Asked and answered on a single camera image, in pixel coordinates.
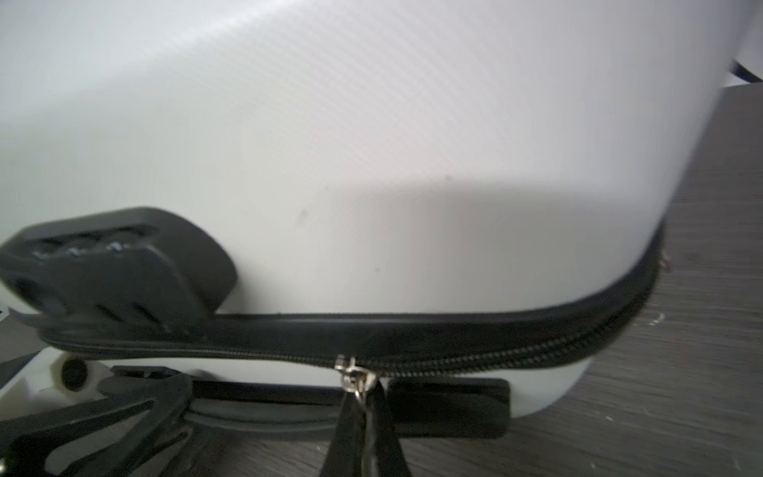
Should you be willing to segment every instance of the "wooden floor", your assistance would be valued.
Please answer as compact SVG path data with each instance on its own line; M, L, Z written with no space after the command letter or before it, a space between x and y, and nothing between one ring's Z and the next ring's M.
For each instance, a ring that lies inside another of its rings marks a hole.
M668 213L647 308L500 440L410 440L415 476L763 475L763 85L727 89ZM0 323L0 359L39 346ZM196 475L317 475L326 443L216 442Z

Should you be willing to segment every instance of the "zipper teeth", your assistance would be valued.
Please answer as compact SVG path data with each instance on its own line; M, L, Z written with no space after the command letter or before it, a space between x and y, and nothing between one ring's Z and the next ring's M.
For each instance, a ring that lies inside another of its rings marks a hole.
M492 369L522 369L530 367L539 367L550 359L559 359L565 355L573 354L589 346L595 340L599 340L613 328L619 321L628 321L618 314L611 319L598 324L587 330L577 331L563 337L553 338L551 340L534 343L527 346L520 346L509 350L493 351L489 353L478 353L464 356L452 356L440 359L425 359L417 361L384 361L383 359L357 359L358 366L373 370L379 376L385 377L426 377L435 375L466 374L471 372L483 372ZM321 366L333 368L336 358L321 358L314 356L296 356L278 353L257 353L250 351L235 350L215 350L210 348L165 348L157 350L155 348L138 346L105 346L105 345L83 345L67 343L55 339L46 339L46 341L62 350L73 351L75 353L92 353L101 351L106 354L115 354L119 352L149 351L154 356L171 357L207 357L207 358L238 358L238 359L271 359L276 361L288 361L290 363L307 364L312 366Z

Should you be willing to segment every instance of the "black plastic lock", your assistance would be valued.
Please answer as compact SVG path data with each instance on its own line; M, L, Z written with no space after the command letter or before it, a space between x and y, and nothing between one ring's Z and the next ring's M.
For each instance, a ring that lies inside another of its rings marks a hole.
M220 245L186 219L131 208L33 225L0 247L0 279L60 324L183 330L236 282Z

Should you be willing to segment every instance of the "black zipper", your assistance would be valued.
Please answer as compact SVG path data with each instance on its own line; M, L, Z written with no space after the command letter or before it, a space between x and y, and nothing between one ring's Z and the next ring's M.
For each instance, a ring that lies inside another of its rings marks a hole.
M607 320L572 334L507 350L447 356L438 359L382 359L356 357L357 366L385 377L425 377L484 372L492 369L531 369L559 366L590 356L609 343L642 307L649 292ZM130 359L139 357L194 357L267 359L333 368L336 356L299 356L256 351L218 349L213 346L157 347L125 344L76 343L40 332L50 345L86 359Z

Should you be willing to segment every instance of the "zipper pull tab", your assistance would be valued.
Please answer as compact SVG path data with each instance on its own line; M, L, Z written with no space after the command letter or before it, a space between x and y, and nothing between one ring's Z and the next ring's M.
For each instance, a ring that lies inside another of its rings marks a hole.
M365 411L365 397L378 381L376 373L357 366L354 357L347 359L342 354L336 358L334 369L342 373L342 389L352 392L360 407Z

